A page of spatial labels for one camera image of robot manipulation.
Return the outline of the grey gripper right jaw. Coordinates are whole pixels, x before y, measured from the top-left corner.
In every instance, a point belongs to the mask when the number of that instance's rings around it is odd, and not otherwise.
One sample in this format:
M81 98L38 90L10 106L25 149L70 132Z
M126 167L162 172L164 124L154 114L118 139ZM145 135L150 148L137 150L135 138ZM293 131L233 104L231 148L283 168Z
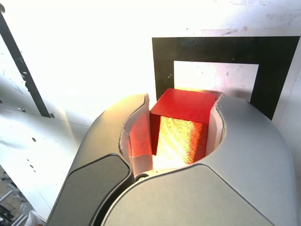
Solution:
M189 167L129 187L104 226L293 225L293 160L278 129L243 99L221 97L215 107L220 145Z

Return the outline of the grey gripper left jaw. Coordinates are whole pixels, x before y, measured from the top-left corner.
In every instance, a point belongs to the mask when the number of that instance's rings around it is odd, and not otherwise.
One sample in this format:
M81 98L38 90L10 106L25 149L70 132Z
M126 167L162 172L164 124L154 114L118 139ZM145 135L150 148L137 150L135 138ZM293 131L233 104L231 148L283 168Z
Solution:
M149 96L128 96L103 111L82 140L49 226L100 225L117 197L152 169Z

